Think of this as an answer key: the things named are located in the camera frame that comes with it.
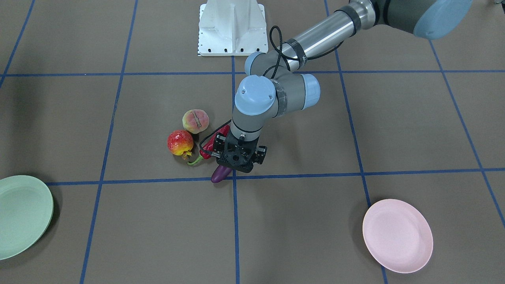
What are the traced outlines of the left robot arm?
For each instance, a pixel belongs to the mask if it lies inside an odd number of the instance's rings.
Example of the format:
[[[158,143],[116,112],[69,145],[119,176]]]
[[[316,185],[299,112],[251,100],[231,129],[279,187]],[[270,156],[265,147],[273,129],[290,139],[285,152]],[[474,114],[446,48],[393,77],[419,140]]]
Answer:
[[[294,38],[272,43],[272,51],[249,55],[226,131],[218,128],[211,135],[213,146],[201,149],[216,158],[213,182],[233,170],[249,173],[254,164],[263,163],[267,147],[258,145],[258,140],[267,120],[317,104],[318,80],[296,74],[308,61],[334,52],[346,39],[378,24],[419,38],[439,39],[462,21],[471,5],[470,0],[350,0]]]

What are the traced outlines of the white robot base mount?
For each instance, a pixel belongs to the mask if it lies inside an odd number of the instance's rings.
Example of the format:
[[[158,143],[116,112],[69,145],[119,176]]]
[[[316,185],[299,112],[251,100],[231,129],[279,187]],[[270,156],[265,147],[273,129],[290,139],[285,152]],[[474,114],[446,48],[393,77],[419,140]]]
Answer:
[[[256,0],[208,0],[199,12],[198,56],[267,53],[265,7]]]

